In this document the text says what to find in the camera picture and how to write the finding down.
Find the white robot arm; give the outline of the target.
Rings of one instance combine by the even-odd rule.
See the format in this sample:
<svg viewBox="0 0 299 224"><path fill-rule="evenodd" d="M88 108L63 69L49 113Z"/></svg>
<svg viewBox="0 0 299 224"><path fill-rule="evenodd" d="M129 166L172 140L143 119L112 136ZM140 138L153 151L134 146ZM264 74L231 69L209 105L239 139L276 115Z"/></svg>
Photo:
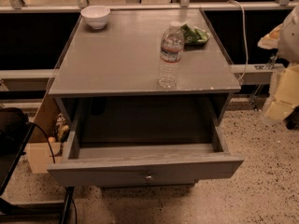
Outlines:
<svg viewBox="0 0 299 224"><path fill-rule="evenodd" d="M264 113L269 119L283 121L299 106L299 6L262 37L258 46L277 49L278 57L290 63L278 76L278 86Z"/></svg>

